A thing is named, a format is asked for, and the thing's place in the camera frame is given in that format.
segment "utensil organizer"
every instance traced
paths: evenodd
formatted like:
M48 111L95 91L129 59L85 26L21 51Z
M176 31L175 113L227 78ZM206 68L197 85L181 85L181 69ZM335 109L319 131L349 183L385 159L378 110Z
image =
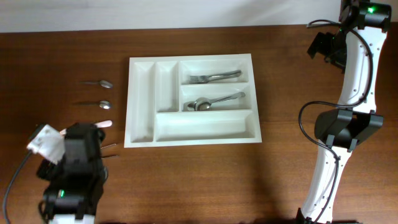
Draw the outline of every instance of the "utensil organizer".
M241 70L241 76L189 84L190 75ZM207 111L184 103L243 91ZM261 142L251 54L130 58L124 147Z

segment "silver fork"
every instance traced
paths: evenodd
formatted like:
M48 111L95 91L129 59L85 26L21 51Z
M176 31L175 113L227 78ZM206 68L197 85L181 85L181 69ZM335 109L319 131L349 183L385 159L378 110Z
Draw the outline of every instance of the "silver fork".
M189 76L189 84L205 84L211 81L223 80L227 78L236 78L242 75L242 71L235 70L232 72L224 72L214 75L199 75L199 76Z

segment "empty tray compartment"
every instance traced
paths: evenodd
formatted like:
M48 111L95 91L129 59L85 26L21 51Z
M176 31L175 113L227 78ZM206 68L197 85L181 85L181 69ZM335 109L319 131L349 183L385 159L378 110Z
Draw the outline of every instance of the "empty tray compartment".
M215 75L235 70L242 71L242 74L237 78L228 78L209 83L236 83L248 81L248 61L246 59L187 60L180 62L179 69L183 85L190 84L190 76Z
M177 62L156 63L156 110L178 111L178 67Z
M154 139L154 62L130 63L132 78L129 79L127 101L126 132L131 135L131 142L152 142Z
M231 83L219 85L182 85L181 86L181 108L187 111L184 104L189 101L195 101L198 98L205 97L210 100L222 96L228 96L235 93L244 92L245 97L235 100L228 100L219 103L213 103L207 111L219 110L248 110L251 109L250 86L246 83Z
M254 138L251 111L207 111L156 115L156 141Z

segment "fork handle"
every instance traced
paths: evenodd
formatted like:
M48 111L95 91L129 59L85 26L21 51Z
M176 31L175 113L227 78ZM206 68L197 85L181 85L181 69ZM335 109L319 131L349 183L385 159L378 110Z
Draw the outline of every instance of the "fork handle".
M219 103L219 102L224 102L224 101L228 101L228 100L235 100L235 99L238 99L240 97L245 97L245 96L246 96L246 94L244 92L239 92L239 93L235 93L235 94L232 94L229 96L215 98L215 99L210 100L209 102L210 102L210 104L213 104L213 103Z
M208 75L208 81L216 81L216 80L223 80L227 78L236 78L240 77L242 75L242 71L240 70L235 70L232 72L224 72L224 73L219 73L219 74L214 74L214 75Z

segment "white tray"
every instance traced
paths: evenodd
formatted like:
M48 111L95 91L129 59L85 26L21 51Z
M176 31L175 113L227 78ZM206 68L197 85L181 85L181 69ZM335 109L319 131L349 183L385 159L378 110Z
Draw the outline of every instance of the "white tray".
M241 70L238 78L189 84L190 75ZM184 111L199 97L243 91L208 111ZM251 54L130 58L124 147L261 142Z

